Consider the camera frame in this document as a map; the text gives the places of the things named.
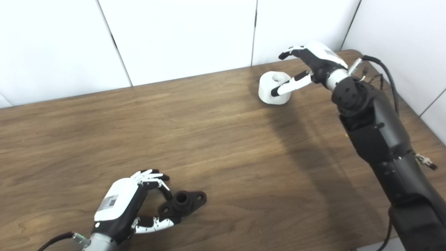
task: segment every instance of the wall seam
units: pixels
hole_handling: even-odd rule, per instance
[[[7,98],[4,97],[3,94],[0,93],[0,96],[2,96],[2,98],[4,98],[4,100],[6,100],[6,102],[8,102],[8,104],[9,104],[10,106],[14,106],[14,105],[12,105],[12,103],[11,103]]]
[[[341,44],[341,50],[342,50],[342,47],[344,47],[345,40],[347,39],[348,33],[350,32],[351,25],[353,24],[353,21],[355,20],[355,17],[356,17],[356,14],[358,13],[358,9],[359,9],[359,6],[361,5],[361,2],[362,2],[362,0],[359,0],[358,6],[356,7],[356,10],[355,10],[355,14],[353,15],[350,25],[348,26],[347,33],[345,33],[344,40],[342,41],[342,44]]]
[[[259,0],[256,0],[256,15],[254,17],[254,32],[252,34],[252,50],[251,50],[251,66],[254,59],[254,41],[256,40],[256,29],[257,29],[257,6],[259,5]]]
[[[438,97],[436,97],[433,101],[432,101],[432,103],[430,103],[427,107],[426,107],[426,109],[424,109],[424,111],[418,116],[418,117],[420,117],[421,118],[421,116],[423,116],[423,114],[443,95],[443,93],[445,93],[446,92],[446,88],[440,93],[440,95],[438,95]]]
[[[115,38],[113,37],[112,31],[110,30],[110,26],[108,26],[108,22],[107,22],[107,19],[105,18],[104,11],[102,10],[101,4],[99,3],[99,0],[95,0],[95,1],[96,1],[96,4],[98,5],[99,12],[101,13],[102,20],[104,21],[104,24],[105,24],[105,27],[107,28],[108,34],[110,35],[113,46],[115,47],[116,53],[118,54],[119,61],[121,62],[122,68],[124,69],[124,73],[127,77],[128,83],[130,84],[130,87],[133,87],[133,83],[130,80],[130,76],[128,75],[127,68],[125,67],[124,61],[122,60],[122,57],[121,57],[121,53],[119,52],[118,46],[116,45]]]

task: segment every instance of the mounting hole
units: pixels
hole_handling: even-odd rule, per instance
[[[182,193],[179,193],[177,195],[177,202],[178,203],[184,203],[184,202],[186,202],[186,200],[187,200],[187,194],[182,192]]]

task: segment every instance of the black metal bracket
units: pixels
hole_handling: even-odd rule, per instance
[[[206,194],[204,192],[177,192],[172,200],[169,200],[162,204],[158,208],[158,214],[161,217],[183,217],[193,213],[207,201]]]

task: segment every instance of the hole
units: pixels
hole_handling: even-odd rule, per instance
[[[186,202],[186,200],[187,200],[187,195],[185,193],[182,192],[177,195],[178,203],[184,203],[184,202]]]
[[[285,77],[280,73],[274,74],[271,78],[276,82],[285,81]]]

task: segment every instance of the white robotic hand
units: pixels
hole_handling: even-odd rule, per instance
[[[156,169],[138,171],[129,178],[117,180],[111,185],[95,214],[91,245],[85,250],[110,250],[103,242],[121,244],[133,234],[150,233],[169,228],[181,222],[180,217],[138,217],[148,190],[159,189],[166,200],[172,193],[164,181],[167,175]]]

